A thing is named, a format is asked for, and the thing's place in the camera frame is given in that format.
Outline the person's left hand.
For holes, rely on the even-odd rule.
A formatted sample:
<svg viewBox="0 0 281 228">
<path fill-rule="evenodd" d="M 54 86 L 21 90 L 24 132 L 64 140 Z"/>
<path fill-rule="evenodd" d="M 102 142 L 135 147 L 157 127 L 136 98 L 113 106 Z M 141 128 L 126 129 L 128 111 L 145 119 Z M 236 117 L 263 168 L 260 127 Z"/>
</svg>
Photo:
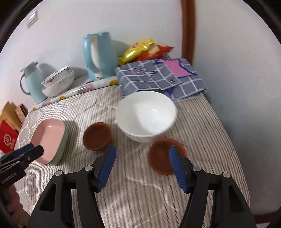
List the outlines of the person's left hand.
<svg viewBox="0 0 281 228">
<path fill-rule="evenodd" d="M 6 208 L 16 225 L 23 227 L 25 225 L 25 211 L 19 201 L 19 194 L 16 191 L 15 185 L 9 187 L 8 193 L 11 196 L 11 201 Z"/>
</svg>

